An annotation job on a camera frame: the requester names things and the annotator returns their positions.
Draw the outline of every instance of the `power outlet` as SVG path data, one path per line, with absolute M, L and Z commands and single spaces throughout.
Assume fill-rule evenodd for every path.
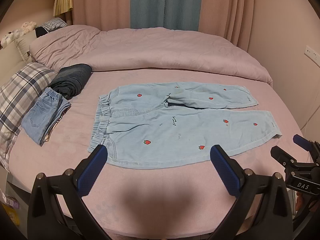
M 316 53 L 309 46 L 306 46 L 304 54 L 307 55 L 314 63 L 316 63 L 320 67 L 320 55 L 318 53 Z

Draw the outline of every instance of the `curtain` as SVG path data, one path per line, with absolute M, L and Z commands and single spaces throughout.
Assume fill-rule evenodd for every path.
M 202 0 L 198 31 L 226 38 L 247 51 L 254 0 Z
M 247 51 L 254 0 L 73 0 L 74 24 L 108 31 L 164 27 L 226 38 Z
M 130 0 L 131 28 L 163 27 L 164 0 Z

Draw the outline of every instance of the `folded jeans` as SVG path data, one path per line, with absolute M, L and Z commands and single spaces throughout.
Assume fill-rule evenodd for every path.
M 59 93 L 46 88 L 34 106 L 22 119 L 26 134 L 38 145 L 42 145 L 45 136 L 71 104 Z

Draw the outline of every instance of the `pink bedsheet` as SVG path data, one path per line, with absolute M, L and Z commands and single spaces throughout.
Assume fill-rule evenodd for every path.
M 243 168 L 251 168 L 256 174 L 272 175 L 278 171 L 284 175 L 283 167 L 270 156 L 274 145 L 298 162 L 307 161 L 307 152 L 292 142 L 294 134 L 301 134 L 297 123 L 267 83 L 188 70 L 139 69 L 93 73 L 81 94 L 71 100 L 72 107 L 53 130 L 50 141 L 42 147 L 22 130 L 10 155 L 11 173 L 31 191 L 39 172 L 52 176 L 75 168 L 89 155 L 87 147 L 100 94 L 132 83 L 175 81 L 245 86 L 259 102 L 250 109 L 273 114 L 283 136 L 234 156 Z M 211 162 L 202 162 L 158 170 L 106 164 L 83 200 L 106 230 L 160 239 L 212 232 L 235 199 L 226 191 Z M 62 208 L 68 214 L 64 204 Z

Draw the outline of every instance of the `folded dark jeans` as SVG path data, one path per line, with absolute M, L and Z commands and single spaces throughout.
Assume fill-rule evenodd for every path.
M 69 100 L 80 94 L 89 80 L 91 72 L 92 68 L 87 64 L 64 67 L 60 69 L 59 73 L 49 84 L 49 87 Z

